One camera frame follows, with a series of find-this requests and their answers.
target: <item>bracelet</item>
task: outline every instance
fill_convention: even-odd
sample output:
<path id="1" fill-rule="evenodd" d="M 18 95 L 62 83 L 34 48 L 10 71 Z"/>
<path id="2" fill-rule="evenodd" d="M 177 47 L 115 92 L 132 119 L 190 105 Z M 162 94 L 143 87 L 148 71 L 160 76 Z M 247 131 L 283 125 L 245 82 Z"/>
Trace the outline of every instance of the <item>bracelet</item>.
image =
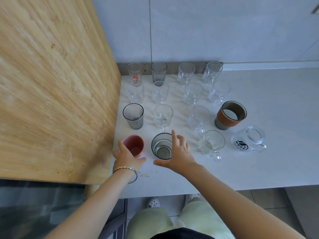
<path id="1" fill-rule="evenodd" d="M 138 173 L 136 172 L 135 169 L 133 169 L 133 168 L 131 168 L 131 167 L 127 167 L 127 166 L 122 166 L 122 167 L 118 167 L 118 168 L 114 169 L 113 173 L 114 173 L 115 171 L 119 170 L 119 169 L 130 169 L 130 170 L 133 170 L 134 173 L 136 174 L 136 178 L 135 178 L 133 181 L 129 182 L 128 185 L 131 184 L 131 183 L 133 183 L 133 182 L 135 182 L 135 181 L 138 179 Z"/>

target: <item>cup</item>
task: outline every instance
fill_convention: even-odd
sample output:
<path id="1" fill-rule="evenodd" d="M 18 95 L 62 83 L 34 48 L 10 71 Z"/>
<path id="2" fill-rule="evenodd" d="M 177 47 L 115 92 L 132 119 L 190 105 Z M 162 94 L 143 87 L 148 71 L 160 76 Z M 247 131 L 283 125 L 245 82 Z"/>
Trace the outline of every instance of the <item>cup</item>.
<path id="1" fill-rule="evenodd" d="M 187 119 L 187 124 L 191 129 L 196 129 L 198 136 L 201 137 L 205 133 L 204 125 L 210 117 L 211 114 L 205 107 L 195 106 Z"/>
<path id="2" fill-rule="evenodd" d="M 170 133 L 160 133 L 152 141 L 151 149 L 153 154 L 163 160 L 172 157 L 172 135 Z"/>
<path id="3" fill-rule="evenodd" d="M 203 154 L 209 154 L 215 161 L 221 160 L 219 150 L 221 150 L 224 146 L 225 138 L 216 130 L 209 130 L 205 132 L 202 139 L 198 142 L 198 148 L 201 152 Z"/>
<path id="4" fill-rule="evenodd" d="M 138 157 L 144 149 L 144 141 L 138 135 L 130 135 L 124 138 L 123 144 L 134 157 Z"/>
<path id="5" fill-rule="evenodd" d="M 167 100 L 169 86 L 164 81 L 155 81 L 152 85 L 152 99 L 156 104 L 163 104 Z"/>
<path id="6" fill-rule="evenodd" d="M 131 103 L 141 104 L 145 98 L 144 86 L 140 83 L 139 86 L 128 85 L 126 87 L 127 96 Z"/>
<path id="7" fill-rule="evenodd" d="M 232 143 L 242 152 L 256 151 L 262 152 L 267 146 L 262 144 L 265 139 L 265 133 L 257 126 L 250 126 L 234 134 Z"/>
<path id="8" fill-rule="evenodd" d="M 173 117 L 173 109 L 168 105 L 158 105 L 154 109 L 154 123 L 156 127 L 165 131 L 166 127 L 171 124 Z"/>
<path id="9" fill-rule="evenodd" d="M 236 126 L 247 116 L 245 107 L 236 101 L 226 101 L 217 113 L 215 126 L 221 130 L 227 130 Z"/>
<path id="10" fill-rule="evenodd" d="M 156 61 L 151 65 L 152 69 L 152 76 L 153 76 L 153 83 L 156 81 L 164 81 L 166 70 L 167 70 L 167 64 L 165 64 L 162 61 Z"/>
<path id="11" fill-rule="evenodd" d="M 195 72 L 195 66 L 191 63 L 182 63 L 178 69 L 177 81 L 182 84 L 188 84 Z"/>
<path id="12" fill-rule="evenodd" d="M 208 94 L 208 99 L 215 103 L 221 104 L 225 95 L 230 92 L 230 84 L 224 80 L 217 80 L 213 83 L 213 86 Z"/>
<path id="13" fill-rule="evenodd" d="M 194 105 L 203 93 L 203 87 L 196 83 L 190 82 L 185 86 L 183 101 L 188 105 Z"/>
<path id="14" fill-rule="evenodd" d="M 205 72 L 203 74 L 203 80 L 206 83 L 212 83 L 217 80 L 220 73 L 223 71 L 223 62 L 212 61 L 206 65 Z"/>
<path id="15" fill-rule="evenodd" d="M 139 63 L 130 63 L 127 66 L 127 70 L 129 71 L 129 76 L 131 76 L 131 80 L 133 85 L 139 86 L 142 83 L 142 66 Z"/>
<path id="16" fill-rule="evenodd" d="M 144 109 L 140 104 L 131 103 L 123 109 L 123 116 L 127 123 L 134 130 L 141 129 L 143 126 Z"/>

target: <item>pants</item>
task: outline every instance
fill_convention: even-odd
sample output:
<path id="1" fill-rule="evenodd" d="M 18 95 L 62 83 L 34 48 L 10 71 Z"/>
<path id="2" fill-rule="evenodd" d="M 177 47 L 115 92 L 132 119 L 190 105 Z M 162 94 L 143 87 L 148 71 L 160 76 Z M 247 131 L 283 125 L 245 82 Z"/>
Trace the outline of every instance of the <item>pants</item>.
<path id="1" fill-rule="evenodd" d="M 180 227 L 201 232 L 215 239 L 234 239 L 214 209 L 204 201 L 188 203 L 183 208 L 175 227 L 163 208 L 140 210 L 127 226 L 126 239 L 150 239 L 156 234 Z"/>

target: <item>person's left hand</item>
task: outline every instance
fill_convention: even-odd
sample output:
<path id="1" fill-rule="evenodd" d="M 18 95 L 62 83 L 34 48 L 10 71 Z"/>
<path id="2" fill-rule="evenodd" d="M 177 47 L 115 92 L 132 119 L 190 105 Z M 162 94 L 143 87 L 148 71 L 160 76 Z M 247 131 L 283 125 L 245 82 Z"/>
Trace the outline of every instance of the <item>person's left hand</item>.
<path id="1" fill-rule="evenodd" d="M 146 158 L 135 158 L 131 154 L 131 152 L 125 147 L 122 140 L 118 141 L 118 146 L 120 149 L 120 152 L 118 150 L 113 151 L 113 156 L 115 157 L 115 162 L 113 166 L 114 169 L 122 166 L 128 166 L 136 171 L 140 170 L 141 166 L 145 163 Z"/>

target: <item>wooden leg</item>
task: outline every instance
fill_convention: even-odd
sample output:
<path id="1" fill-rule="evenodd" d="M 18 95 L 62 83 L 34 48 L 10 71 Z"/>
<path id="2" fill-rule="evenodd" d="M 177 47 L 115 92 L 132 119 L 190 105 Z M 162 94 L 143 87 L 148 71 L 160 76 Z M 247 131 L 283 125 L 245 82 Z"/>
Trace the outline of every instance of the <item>wooden leg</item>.
<path id="1" fill-rule="evenodd" d="M 99 187 L 99 185 L 86 185 L 84 189 L 83 201 L 86 201 L 88 198 L 90 198 Z"/>

